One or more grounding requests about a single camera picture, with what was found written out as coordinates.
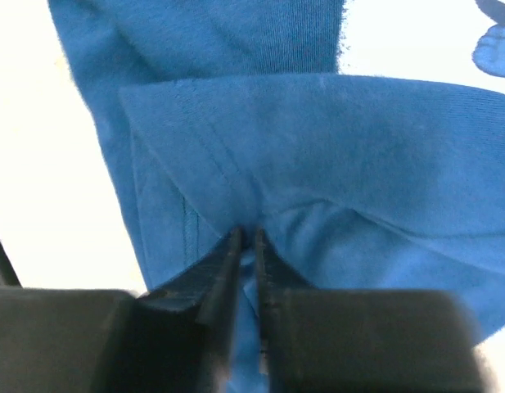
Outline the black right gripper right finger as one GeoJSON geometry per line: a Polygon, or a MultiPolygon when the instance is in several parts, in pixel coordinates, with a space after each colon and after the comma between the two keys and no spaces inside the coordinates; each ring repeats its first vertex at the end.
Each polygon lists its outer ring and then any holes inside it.
{"type": "Polygon", "coordinates": [[[445,291],[320,289],[255,236],[272,392],[484,392],[471,321],[445,291]]]}

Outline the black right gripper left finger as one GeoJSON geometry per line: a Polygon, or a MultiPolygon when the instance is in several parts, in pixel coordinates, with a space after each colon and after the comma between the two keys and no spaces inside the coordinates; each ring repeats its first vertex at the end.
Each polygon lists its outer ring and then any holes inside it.
{"type": "Polygon", "coordinates": [[[23,288],[0,242],[0,392],[222,392],[242,232],[144,296],[23,288]]]}

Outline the blue printed t-shirt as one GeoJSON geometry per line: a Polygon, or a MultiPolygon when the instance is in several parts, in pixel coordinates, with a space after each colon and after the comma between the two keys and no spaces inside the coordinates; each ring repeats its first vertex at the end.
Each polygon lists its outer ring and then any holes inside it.
{"type": "Polygon", "coordinates": [[[230,374],[272,392],[255,236],[320,289],[505,325],[505,1],[52,1],[148,291],[242,232],[230,374]]]}

